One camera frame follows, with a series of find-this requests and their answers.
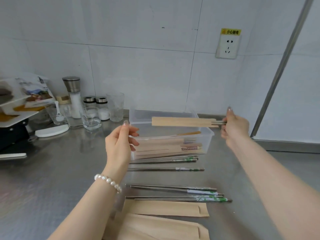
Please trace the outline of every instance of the wall tile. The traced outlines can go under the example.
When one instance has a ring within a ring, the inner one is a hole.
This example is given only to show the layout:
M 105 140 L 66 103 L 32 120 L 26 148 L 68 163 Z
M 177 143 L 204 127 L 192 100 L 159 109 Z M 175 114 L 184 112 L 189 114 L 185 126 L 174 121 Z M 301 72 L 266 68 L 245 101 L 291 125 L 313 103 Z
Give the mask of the wall tile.
M 292 54 L 320 56 L 320 29 L 315 27 L 320 19 L 320 0 L 314 0 Z
M 320 57 L 290 57 L 255 138 L 320 143 L 319 64 Z
M 90 44 L 194 51 L 202 0 L 82 0 Z
M 193 52 L 90 46 L 97 96 L 124 93 L 125 108 L 183 111 Z
M 217 59 L 215 54 L 195 53 L 188 105 L 197 113 L 225 114 L 243 58 Z
M 237 78 L 231 106 L 234 112 L 249 120 L 252 132 L 282 56 L 246 56 Z
M 34 72 L 25 41 L 0 38 L 0 78 Z
M 222 28 L 242 29 L 239 55 L 244 55 L 261 0 L 203 0 L 196 52 L 215 53 Z
M 283 54 L 305 0 L 263 0 L 247 55 Z
M 54 95 L 66 94 L 64 76 L 81 78 L 82 96 L 94 95 L 90 54 L 87 45 L 51 42 L 27 42 L 35 73 L 50 79 L 48 86 Z
M 17 0 L 0 0 L 0 37 L 22 39 Z
M 26 39 L 86 44 L 80 0 L 19 0 Z

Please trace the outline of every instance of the chopstick wrapper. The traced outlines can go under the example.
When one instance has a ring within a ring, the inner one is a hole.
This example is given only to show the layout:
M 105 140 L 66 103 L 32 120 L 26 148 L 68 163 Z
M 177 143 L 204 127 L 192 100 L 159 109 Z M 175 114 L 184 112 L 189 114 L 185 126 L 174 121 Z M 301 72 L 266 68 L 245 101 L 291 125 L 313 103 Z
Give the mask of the chopstick wrapper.
M 124 240 L 116 238 L 117 234 L 124 235 L 122 231 L 132 234 L 126 240 L 210 240 L 208 230 L 198 223 L 130 213 L 118 213 L 114 220 L 109 219 L 102 239 Z
M 208 217 L 206 203 L 179 201 L 152 201 L 126 199 L 122 209 L 125 213 L 161 216 Z

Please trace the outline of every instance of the electrical outlet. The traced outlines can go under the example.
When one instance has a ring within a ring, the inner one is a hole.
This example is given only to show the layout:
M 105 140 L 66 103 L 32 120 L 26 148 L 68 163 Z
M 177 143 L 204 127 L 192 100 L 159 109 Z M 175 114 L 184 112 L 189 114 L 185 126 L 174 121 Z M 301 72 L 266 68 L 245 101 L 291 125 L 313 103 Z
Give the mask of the electrical outlet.
M 216 51 L 216 58 L 235 59 L 238 54 L 239 43 L 239 35 L 221 34 Z

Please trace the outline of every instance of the spice jar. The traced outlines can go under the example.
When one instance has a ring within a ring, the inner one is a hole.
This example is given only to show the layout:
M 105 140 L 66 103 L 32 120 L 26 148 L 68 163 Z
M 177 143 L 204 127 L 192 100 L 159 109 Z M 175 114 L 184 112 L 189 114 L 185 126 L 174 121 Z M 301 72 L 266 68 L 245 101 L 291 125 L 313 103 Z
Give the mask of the spice jar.
M 85 96 L 83 97 L 83 104 L 84 104 L 84 107 L 87 108 L 87 107 L 97 107 L 97 104 L 96 104 L 96 96 Z
M 99 114 L 99 118 L 101 120 L 108 120 L 110 119 L 109 109 L 108 109 L 108 101 L 106 97 L 96 97 L 96 104 Z

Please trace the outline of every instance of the stainless steel countertop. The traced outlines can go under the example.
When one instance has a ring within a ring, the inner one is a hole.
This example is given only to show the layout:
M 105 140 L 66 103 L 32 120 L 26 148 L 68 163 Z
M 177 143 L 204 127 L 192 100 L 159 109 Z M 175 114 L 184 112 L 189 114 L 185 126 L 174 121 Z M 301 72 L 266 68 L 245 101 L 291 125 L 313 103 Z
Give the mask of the stainless steel countertop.
M 35 141 L 37 149 L 27 160 L 1 163 L 0 239 L 48 238 L 93 183 L 94 175 L 104 168 L 104 137 L 121 124 L 103 122 L 102 127 L 93 132 L 70 129 Z M 214 132 L 208 153 L 201 155 L 198 162 L 169 164 L 170 167 L 204 167 L 204 172 L 128 172 L 115 208 L 121 210 L 125 195 L 172 194 L 125 188 L 126 183 L 215 187 L 233 202 L 207 203 L 209 218 L 170 218 L 199 222 L 209 229 L 211 240 L 281 239 L 239 162 L 219 131 Z M 273 155 L 320 190 L 318 154 L 278 152 Z

